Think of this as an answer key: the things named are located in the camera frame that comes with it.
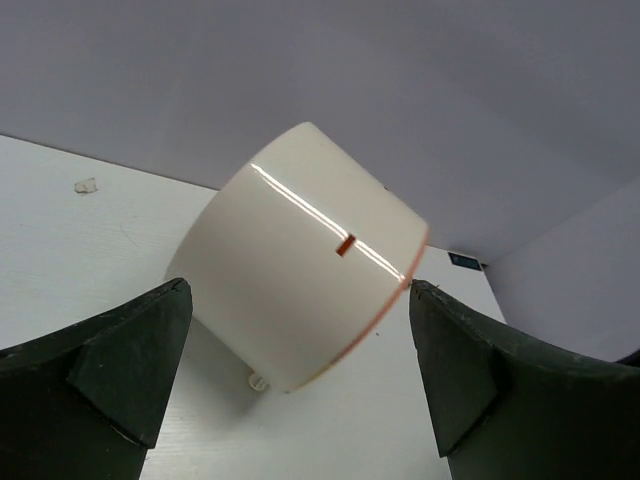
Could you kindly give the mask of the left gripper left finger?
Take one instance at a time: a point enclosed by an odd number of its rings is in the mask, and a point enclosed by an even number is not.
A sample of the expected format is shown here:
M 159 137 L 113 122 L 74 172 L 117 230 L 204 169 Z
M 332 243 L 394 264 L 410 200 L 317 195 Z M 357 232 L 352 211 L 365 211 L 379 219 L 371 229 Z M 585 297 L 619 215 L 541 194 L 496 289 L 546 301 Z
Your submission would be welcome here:
M 156 446 L 192 319 L 172 279 L 1 352 L 4 479 L 137 479 Z

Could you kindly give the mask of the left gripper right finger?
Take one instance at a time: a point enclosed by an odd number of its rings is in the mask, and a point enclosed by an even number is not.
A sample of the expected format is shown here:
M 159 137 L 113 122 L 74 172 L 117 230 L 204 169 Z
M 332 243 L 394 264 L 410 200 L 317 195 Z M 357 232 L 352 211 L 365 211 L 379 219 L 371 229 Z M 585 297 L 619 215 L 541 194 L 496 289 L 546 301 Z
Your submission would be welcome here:
M 440 457 L 455 479 L 635 479 L 639 357 L 609 362 L 416 280 L 409 317 Z

